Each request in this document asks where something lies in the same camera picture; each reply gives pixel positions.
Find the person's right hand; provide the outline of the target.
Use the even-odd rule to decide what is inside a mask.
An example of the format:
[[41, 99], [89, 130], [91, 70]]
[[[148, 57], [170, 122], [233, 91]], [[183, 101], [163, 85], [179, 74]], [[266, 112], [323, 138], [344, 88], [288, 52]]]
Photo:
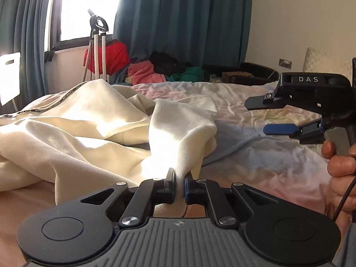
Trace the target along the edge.
[[334, 193], [334, 206], [330, 208], [330, 216], [333, 216], [347, 188], [355, 179], [355, 144], [348, 149], [348, 155], [339, 156], [336, 154], [335, 145], [330, 140], [325, 140], [321, 154], [328, 160], [327, 171], [331, 176], [330, 190]]

